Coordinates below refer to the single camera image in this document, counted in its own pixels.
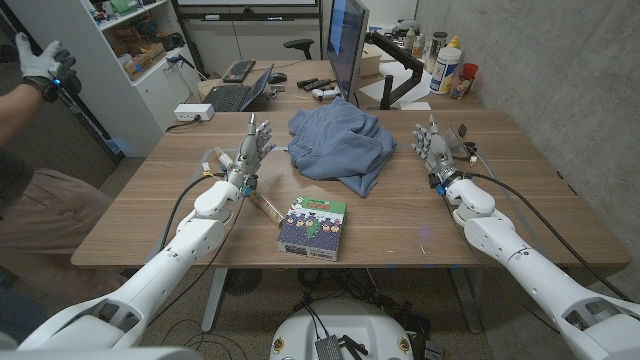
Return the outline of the person's gloved hand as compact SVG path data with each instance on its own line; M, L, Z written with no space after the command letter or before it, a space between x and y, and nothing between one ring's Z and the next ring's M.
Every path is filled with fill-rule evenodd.
M54 102L59 91L78 95L82 84L73 69L76 58L65 49L61 42L51 42L36 56L31 49L28 36L19 32L15 36L19 53L22 83L39 90L47 102Z

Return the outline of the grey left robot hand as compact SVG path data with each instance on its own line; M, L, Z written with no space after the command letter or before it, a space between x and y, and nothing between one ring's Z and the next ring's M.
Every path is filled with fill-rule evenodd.
M270 121L261 124L255 113L250 115L247 134L239 145L232 163L227 167L226 180L238 188L246 185L260 168L261 161L275 147L269 141L272 138Z

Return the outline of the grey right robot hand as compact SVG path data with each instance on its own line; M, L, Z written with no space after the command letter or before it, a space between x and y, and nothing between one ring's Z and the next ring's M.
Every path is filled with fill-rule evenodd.
M445 138L439 133L437 118L429 116L429 125L416 124L412 131L415 142L412 149L424 161L428 170L429 186L445 192L455 181L462 178Z

